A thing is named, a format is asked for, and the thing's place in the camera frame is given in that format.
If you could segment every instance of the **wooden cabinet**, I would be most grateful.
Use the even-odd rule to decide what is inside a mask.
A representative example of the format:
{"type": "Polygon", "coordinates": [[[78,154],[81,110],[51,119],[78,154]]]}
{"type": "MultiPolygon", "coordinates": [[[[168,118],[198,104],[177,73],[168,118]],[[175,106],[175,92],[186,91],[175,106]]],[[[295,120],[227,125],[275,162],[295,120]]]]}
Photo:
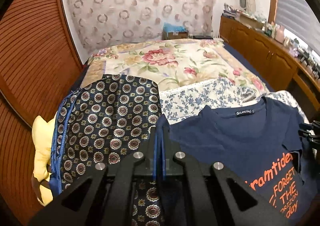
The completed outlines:
{"type": "Polygon", "coordinates": [[[271,54],[271,45],[262,36],[256,34],[250,41],[251,53],[247,60],[259,72],[259,74],[268,81],[269,58],[271,54]]]}
{"type": "Polygon", "coordinates": [[[274,48],[269,59],[267,81],[275,91],[286,89],[296,72],[295,63],[284,52],[274,48]]]}
{"type": "Polygon", "coordinates": [[[221,17],[220,36],[242,54],[274,90],[288,87],[297,66],[275,40],[225,17],[221,17]]]}
{"type": "Polygon", "coordinates": [[[251,31],[243,25],[231,27],[229,45],[242,54],[247,60],[251,55],[251,49],[248,47],[251,40],[251,31]]]}
{"type": "Polygon", "coordinates": [[[231,33],[231,26],[232,20],[228,18],[221,18],[220,22],[220,37],[227,43],[229,43],[230,33],[231,33]]]}

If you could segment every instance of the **window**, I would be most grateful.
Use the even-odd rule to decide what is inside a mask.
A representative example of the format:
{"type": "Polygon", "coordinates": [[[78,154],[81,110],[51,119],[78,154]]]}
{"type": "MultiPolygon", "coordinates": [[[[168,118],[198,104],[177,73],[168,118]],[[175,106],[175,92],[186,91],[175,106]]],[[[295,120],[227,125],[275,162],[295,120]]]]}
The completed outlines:
{"type": "Polygon", "coordinates": [[[318,63],[320,64],[320,56],[318,53],[316,53],[314,50],[312,51],[312,56],[313,56],[313,59],[318,63]]]}
{"type": "Polygon", "coordinates": [[[297,38],[300,46],[312,49],[320,62],[320,23],[305,0],[278,0],[276,23],[285,27],[285,36],[297,38]]]}
{"type": "Polygon", "coordinates": [[[308,44],[305,43],[302,39],[300,39],[298,36],[296,36],[295,34],[293,34],[291,31],[284,29],[284,36],[285,37],[289,37],[290,39],[294,40],[297,39],[299,41],[299,46],[308,49],[308,44]]]}

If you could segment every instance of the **metal bolt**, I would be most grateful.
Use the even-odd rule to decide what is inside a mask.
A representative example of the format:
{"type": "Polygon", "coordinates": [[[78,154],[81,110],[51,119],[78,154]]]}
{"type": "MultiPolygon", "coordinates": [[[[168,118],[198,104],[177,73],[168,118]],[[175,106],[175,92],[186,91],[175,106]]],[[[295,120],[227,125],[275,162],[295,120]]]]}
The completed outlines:
{"type": "Polygon", "coordinates": [[[221,170],[221,169],[223,169],[223,164],[222,164],[221,162],[215,162],[215,163],[213,164],[213,167],[214,167],[215,169],[217,169],[217,170],[221,170]]]}
{"type": "Polygon", "coordinates": [[[140,158],[143,157],[143,153],[138,151],[138,152],[135,152],[135,153],[133,154],[133,156],[134,156],[136,159],[140,159],[140,158]]]}
{"type": "Polygon", "coordinates": [[[178,158],[178,159],[182,159],[186,156],[186,154],[181,151],[177,152],[175,155],[176,155],[176,158],[178,158]]]}
{"type": "Polygon", "coordinates": [[[106,164],[105,163],[97,163],[95,166],[94,166],[97,170],[103,170],[105,167],[106,167],[106,164]]]}

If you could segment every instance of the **yellow cushion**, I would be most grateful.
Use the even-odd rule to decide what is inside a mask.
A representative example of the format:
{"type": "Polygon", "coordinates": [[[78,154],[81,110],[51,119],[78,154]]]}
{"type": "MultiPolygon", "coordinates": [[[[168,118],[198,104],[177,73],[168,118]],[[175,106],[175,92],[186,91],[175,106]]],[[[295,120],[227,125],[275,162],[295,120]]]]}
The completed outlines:
{"type": "MultiPolygon", "coordinates": [[[[48,173],[48,176],[45,178],[45,180],[48,182],[50,179],[50,174],[51,173],[48,173]]],[[[52,201],[53,197],[50,189],[40,185],[40,193],[41,193],[42,202],[39,200],[39,198],[37,199],[41,205],[46,206],[48,203],[52,201]]]]}
{"type": "Polygon", "coordinates": [[[41,182],[48,176],[47,163],[50,160],[55,118],[48,123],[37,116],[32,125],[32,140],[35,145],[34,177],[41,182]]]}

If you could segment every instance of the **window blind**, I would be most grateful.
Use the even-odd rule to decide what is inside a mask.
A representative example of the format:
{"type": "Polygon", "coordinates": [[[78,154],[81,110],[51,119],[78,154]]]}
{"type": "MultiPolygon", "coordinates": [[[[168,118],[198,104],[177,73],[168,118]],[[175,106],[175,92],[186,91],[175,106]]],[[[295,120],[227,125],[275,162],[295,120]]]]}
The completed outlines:
{"type": "Polygon", "coordinates": [[[305,0],[278,0],[276,23],[320,54],[320,23],[305,0]]]}

